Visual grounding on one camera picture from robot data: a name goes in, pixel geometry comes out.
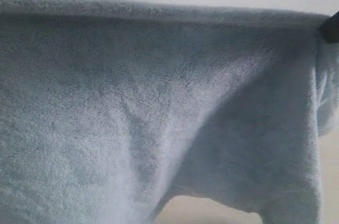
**black object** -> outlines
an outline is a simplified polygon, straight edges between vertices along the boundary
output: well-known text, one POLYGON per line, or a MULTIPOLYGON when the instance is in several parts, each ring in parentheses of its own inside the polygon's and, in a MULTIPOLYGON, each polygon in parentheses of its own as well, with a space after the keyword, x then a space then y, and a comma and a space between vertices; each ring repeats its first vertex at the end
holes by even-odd
POLYGON ((320 27, 319 32, 329 44, 339 42, 339 12, 327 19, 320 27))

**fuzzy fabric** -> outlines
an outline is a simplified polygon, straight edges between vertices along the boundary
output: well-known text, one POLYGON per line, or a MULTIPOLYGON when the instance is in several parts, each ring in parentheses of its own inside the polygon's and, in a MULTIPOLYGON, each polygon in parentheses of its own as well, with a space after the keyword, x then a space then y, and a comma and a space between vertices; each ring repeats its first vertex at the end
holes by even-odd
POLYGON ((2 224, 149 224, 176 195, 320 224, 328 16, 0 0, 2 224))

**light blue blanket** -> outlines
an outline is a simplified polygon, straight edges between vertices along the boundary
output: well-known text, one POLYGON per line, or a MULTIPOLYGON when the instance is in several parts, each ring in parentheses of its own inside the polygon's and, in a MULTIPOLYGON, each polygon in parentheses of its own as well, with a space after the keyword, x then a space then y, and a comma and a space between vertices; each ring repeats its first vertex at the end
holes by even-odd
POLYGON ((328 16, 0 0, 0 222, 149 224, 176 195, 319 224, 328 16))

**fleece blanket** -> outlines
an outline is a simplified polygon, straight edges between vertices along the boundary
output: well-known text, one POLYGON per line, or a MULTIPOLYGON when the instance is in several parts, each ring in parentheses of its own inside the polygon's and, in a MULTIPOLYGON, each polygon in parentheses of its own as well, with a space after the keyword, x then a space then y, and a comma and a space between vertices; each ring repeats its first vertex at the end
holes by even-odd
POLYGON ((150 224, 177 195, 320 224, 326 15, 0 0, 0 222, 150 224))

